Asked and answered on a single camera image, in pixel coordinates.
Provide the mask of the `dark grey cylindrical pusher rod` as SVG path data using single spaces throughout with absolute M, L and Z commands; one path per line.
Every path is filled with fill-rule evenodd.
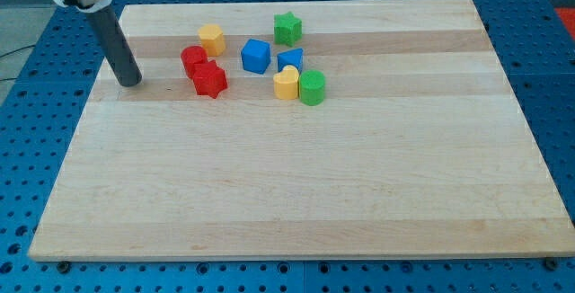
M 118 83 L 124 87 L 139 84 L 141 72 L 113 8 L 107 5 L 85 15 Z

